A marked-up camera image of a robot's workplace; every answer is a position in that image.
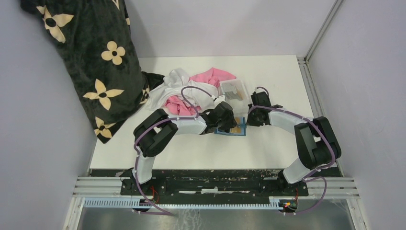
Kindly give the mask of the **gold credit card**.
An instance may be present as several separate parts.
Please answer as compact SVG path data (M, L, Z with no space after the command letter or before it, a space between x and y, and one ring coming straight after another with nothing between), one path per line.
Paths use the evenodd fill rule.
M230 129L229 133L231 134L242 134L243 133L243 126L244 126L244 117L235 117L235 121L237 125Z

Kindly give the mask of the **blue leather card holder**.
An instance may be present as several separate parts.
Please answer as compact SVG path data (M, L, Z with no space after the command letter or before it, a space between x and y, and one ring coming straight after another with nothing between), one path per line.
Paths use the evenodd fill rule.
M237 126L227 130L217 129L214 133L225 136L246 136L246 119L245 117L235 117Z

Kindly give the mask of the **stack of credit cards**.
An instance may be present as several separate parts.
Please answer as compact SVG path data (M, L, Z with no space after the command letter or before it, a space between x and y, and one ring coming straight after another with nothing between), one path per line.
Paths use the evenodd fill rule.
M244 99L243 95L241 94L240 91L235 90L235 91L225 91L224 95L226 96L226 99L228 100L238 100L242 101Z

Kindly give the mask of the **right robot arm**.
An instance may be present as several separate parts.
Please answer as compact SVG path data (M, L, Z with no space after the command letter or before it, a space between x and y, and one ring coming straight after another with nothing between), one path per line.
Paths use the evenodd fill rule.
M326 117L307 118L281 105L271 105L266 92L254 92L251 100L248 126L274 126L295 136L298 157L278 175L276 188L281 195L290 195L297 182L305 181L341 157L340 145Z

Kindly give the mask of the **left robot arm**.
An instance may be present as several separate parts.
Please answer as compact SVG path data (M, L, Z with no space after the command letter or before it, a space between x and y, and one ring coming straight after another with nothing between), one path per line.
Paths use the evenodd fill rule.
M170 116L163 109L157 109L133 131L137 156L132 170L132 188L140 195L149 192L155 157L174 136L205 135L214 133L217 129L231 129L236 126L233 108L226 102L220 102L214 109L199 113L197 117Z

